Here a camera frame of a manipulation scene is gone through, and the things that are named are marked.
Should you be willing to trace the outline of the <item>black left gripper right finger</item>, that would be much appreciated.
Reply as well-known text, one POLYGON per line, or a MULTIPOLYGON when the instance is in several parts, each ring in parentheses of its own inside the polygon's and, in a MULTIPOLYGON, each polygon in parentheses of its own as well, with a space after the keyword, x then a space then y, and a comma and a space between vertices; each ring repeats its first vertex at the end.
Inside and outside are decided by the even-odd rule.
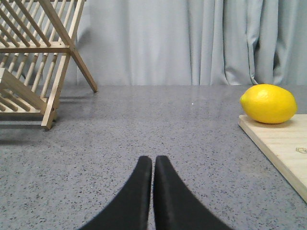
POLYGON ((167 156, 157 156, 153 208, 157 230, 229 230, 187 188, 167 156))

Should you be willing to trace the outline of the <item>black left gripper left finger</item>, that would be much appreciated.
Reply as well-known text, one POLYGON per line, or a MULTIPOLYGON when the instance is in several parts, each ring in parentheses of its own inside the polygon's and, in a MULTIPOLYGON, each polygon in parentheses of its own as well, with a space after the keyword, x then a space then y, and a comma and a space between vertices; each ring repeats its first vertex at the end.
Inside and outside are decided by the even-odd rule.
POLYGON ((152 160, 140 156, 115 198, 82 230, 146 230, 151 197, 152 160))

